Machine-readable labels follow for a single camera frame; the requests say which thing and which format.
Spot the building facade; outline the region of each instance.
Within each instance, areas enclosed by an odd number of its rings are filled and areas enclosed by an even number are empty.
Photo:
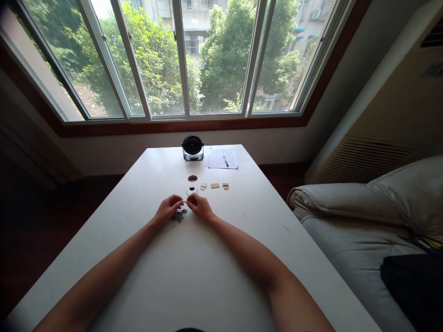
[[[161,22],[174,29],[171,0],[127,0],[134,8],[144,8],[155,22]],[[210,11],[217,5],[223,11],[227,9],[228,0],[181,0],[183,28],[185,34],[185,51],[200,66],[201,46],[208,38],[210,28]],[[322,33],[324,23],[333,8],[335,0],[300,0],[300,7],[295,23],[295,40],[290,42],[286,51],[298,50],[302,60],[307,60],[311,48],[317,46],[312,39]]]

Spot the small desk fan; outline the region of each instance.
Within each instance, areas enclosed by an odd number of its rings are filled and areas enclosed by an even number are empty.
[[[200,137],[189,135],[181,144],[183,149],[183,158],[186,161],[203,160],[203,146],[204,143]]]

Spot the sofa cushion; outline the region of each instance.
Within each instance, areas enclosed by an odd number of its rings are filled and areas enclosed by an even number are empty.
[[[302,224],[382,331],[415,331],[379,271],[386,256],[424,253],[398,237],[407,236],[403,227],[313,216]]]
[[[291,191],[287,203],[299,219],[307,215],[338,215],[407,225],[397,210],[366,184],[304,185]]]
[[[367,185],[420,235],[443,241],[443,156],[398,168]]]

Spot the gray lego pieces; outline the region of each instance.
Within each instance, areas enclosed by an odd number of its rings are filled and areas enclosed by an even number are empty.
[[[183,218],[185,217],[184,215],[188,213],[188,210],[183,209],[183,210],[178,210],[176,213],[174,213],[171,217],[172,220],[178,220],[179,223],[181,223],[181,221],[183,220]]]

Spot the wooden floor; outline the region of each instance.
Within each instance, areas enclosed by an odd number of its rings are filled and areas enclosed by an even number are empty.
[[[306,165],[263,165],[263,173],[283,200],[303,185]],[[121,175],[85,178],[52,191],[28,188],[2,204],[1,319],[28,292],[52,261],[121,180]]]

